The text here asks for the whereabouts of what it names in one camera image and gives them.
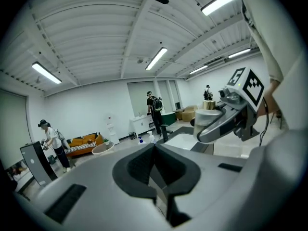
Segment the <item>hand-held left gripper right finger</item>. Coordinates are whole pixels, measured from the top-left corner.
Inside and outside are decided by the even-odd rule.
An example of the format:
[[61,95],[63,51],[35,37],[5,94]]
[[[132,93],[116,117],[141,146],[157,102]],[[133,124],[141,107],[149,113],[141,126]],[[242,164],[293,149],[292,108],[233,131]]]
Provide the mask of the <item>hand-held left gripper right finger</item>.
[[169,216],[158,231],[275,231],[293,229],[308,170],[308,132],[289,130],[247,159],[157,145],[177,180],[166,188]]

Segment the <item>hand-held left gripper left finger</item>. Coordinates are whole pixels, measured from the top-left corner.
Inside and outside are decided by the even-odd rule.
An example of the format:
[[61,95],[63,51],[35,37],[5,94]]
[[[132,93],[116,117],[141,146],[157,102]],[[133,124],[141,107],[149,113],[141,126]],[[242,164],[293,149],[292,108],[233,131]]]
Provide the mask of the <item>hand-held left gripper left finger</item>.
[[[131,197],[112,176],[118,160],[143,148],[95,156],[47,185],[35,200],[17,194],[15,199],[30,219],[47,231],[169,231],[171,225],[151,199]],[[59,223],[47,210],[73,185],[85,190]]]

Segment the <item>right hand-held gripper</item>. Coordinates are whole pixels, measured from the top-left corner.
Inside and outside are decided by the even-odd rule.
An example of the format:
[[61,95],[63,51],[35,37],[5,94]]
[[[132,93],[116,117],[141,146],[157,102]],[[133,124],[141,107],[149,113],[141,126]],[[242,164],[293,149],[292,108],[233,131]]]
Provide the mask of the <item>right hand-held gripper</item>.
[[262,103],[265,87],[250,67],[234,71],[220,94],[219,108],[198,109],[190,121],[196,127],[196,139],[213,144],[233,132],[242,141],[259,134],[253,127]]

